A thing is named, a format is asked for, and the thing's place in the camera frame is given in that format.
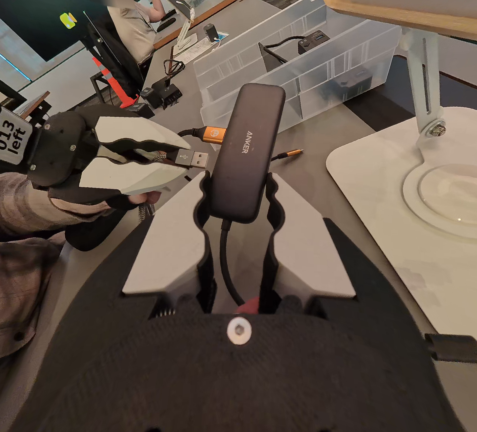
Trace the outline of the orange traffic cone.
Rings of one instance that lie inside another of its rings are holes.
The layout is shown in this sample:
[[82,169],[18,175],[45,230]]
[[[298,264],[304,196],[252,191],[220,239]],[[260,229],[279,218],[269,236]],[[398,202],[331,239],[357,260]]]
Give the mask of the orange traffic cone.
[[101,82],[103,84],[107,84],[111,88],[111,90],[115,92],[115,94],[121,101],[121,108],[126,109],[128,107],[131,107],[135,103],[136,98],[133,99],[127,95],[127,93],[122,89],[119,82],[113,77],[111,71],[106,66],[104,66],[103,63],[99,61],[97,57],[92,56],[92,61],[100,70],[97,74],[90,77],[90,81],[99,100],[102,103],[105,103],[101,89],[98,86],[98,82]]

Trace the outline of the slim dark grey usb hub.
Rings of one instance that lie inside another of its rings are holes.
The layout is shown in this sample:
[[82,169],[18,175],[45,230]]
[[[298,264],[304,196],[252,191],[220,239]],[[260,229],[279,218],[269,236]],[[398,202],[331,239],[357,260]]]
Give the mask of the slim dark grey usb hub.
[[212,216],[240,224],[257,218],[285,99],[275,85],[239,90],[211,176]]

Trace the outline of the black bin divider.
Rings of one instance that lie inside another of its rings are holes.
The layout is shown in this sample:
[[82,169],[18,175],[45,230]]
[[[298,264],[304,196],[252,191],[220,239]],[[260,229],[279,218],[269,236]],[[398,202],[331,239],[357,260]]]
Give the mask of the black bin divider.
[[258,46],[264,61],[266,72],[271,72],[288,62],[282,56],[276,54],[269,47],[264,46],[262,43],[258,43]]

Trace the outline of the clear plastic bin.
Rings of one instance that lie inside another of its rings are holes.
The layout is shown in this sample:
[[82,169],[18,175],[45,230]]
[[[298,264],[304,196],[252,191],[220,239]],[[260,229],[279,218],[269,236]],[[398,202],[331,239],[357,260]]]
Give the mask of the clear plastic bin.
[[[330,40],[299,55],[298,41],[317,30]],[[373,74],[370,89],[384,84],[400,36],[398,26],[339,14],[324,0],[299,0],[193,63],[203,124],[227,127],[240,88],[260,83],[284,89],[278,131],[285,131],[343,103],[331,80],[346,71],[364,67]],[[288,62],[266,72],[258,43]]]

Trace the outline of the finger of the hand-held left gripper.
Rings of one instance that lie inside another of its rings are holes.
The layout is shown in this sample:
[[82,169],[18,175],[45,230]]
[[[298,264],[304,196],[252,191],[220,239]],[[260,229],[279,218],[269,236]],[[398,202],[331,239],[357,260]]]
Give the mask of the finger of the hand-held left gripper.
[[116,154],[136,149],[148,153],[191,149],[178,134],[141,117],[100,117],[94,133],[100,145]]
[[116,190],[127,196],[168,190],[167,185],[189,169],[187,156],[178,159],[186,163],[176,163],[166,155],[147,155],[146,162],[96,157],[81,173],[79,187]]

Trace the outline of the black power adapter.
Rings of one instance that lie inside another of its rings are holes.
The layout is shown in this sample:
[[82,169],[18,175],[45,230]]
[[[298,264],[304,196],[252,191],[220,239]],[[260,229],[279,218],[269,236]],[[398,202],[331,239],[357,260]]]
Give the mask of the black power adapter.
[[332,91],[339,101],[345,102],[369,90],[372,80],[371,71],[357,67],[334,77],[331,80]]

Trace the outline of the paper sheet blue print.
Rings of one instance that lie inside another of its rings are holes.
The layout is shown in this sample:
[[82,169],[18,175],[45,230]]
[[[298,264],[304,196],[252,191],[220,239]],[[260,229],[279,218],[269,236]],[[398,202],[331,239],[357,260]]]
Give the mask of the paper sheet blue print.
[[182,53],[175,55],[174,59],[186,65],[201,56],[202,54],[210,52],[214,48],[218,47],[220,45],[220,42],[228,36],[229,33],[219,31],[218,38],[215,39],[214,42],[211,42],[206,36],[204,39],[196,42],[193,46],[187,48]]

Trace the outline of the person's left forearm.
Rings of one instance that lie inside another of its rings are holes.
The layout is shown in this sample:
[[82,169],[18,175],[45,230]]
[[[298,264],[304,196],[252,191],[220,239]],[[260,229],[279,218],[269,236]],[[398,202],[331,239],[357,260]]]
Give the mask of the person's left forearm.
[[0,176],[1,241],[63,230],[67,226],[92,222],[111,212],[105,202],[88,206],[51,199],[46,191],[34,189],[23,174],[3,173]]

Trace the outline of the small white stand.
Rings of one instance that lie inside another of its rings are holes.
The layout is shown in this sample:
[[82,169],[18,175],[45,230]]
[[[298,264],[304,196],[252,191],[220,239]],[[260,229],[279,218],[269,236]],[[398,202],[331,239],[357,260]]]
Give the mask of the small white stand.
[[177,43],[175,46],[173,46],[173,50],[172,50],[173,58],[175,58],[177,55],[179,55],[186,49],[189,49],[190,47],[192,47],[194,44],[198,42],[198,36],[195,33],[188,36],[188,31],[194,22],[194,18],[195,18],[195,9],[191,7],[189,11],[189,18],[186,19],[186,21],[184,22],[182,29],[180,31],[180,34],[177,37]]

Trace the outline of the black multi-port usb hub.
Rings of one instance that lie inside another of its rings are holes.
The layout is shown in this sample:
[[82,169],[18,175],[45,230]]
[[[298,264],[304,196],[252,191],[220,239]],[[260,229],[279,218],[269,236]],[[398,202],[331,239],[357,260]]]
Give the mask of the black multi-port usb hub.
[[329,40],[329,36],[327,36],[323,31],[317,30],[298,41],[298,54],[305,54]]

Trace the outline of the dark cloth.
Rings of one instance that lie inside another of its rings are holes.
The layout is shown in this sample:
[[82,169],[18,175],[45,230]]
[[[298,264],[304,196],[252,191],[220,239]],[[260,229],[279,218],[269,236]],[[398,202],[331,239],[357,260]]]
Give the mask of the dark cloth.
[[126,210],[113,210],[111,214],[101,216],[93,222],[68,226],[64,232],[65,240],[76,250],[91,251],[108,238],[125,214]]

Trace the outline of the flat black box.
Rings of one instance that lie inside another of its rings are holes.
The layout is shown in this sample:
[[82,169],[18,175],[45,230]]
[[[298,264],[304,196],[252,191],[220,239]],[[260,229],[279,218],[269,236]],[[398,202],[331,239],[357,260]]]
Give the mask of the flat black box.
[[153,97],[150,104],[155,109],[162,107],[165,110],[167,107],[176,104],[182,97],[180,89],[178,89],[168,77],[153,83],[151,89],[153,91]]

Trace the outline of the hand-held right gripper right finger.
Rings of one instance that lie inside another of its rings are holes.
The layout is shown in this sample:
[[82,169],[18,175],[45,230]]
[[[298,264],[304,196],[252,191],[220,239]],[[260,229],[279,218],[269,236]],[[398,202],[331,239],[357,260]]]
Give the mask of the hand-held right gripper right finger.
[[315,297],[355,298],[321,213],[276,173],[268,174],[265,195],[272,233],[263,262],[259,312],[274,313],[286,296],[297,297],[302,306]]

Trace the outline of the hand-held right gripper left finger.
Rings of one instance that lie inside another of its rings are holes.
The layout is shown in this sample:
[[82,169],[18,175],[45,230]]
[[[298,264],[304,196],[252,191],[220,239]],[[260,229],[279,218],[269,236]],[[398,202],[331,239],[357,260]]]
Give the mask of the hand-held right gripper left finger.
[[209,171],[198,174],[155,213],[130,273],[126,296],[158,293],[170,307],[182,295],[197,299],[211,313],[217,293],[210,240]]

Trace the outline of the person's plaid shirt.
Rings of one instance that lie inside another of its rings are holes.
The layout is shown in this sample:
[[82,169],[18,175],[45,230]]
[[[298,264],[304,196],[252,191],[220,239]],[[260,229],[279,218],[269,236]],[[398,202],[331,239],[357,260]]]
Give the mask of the person's plaid shirt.
[[24,347],[36,333],[40,306],[64,234],[0,244],[0,357]]

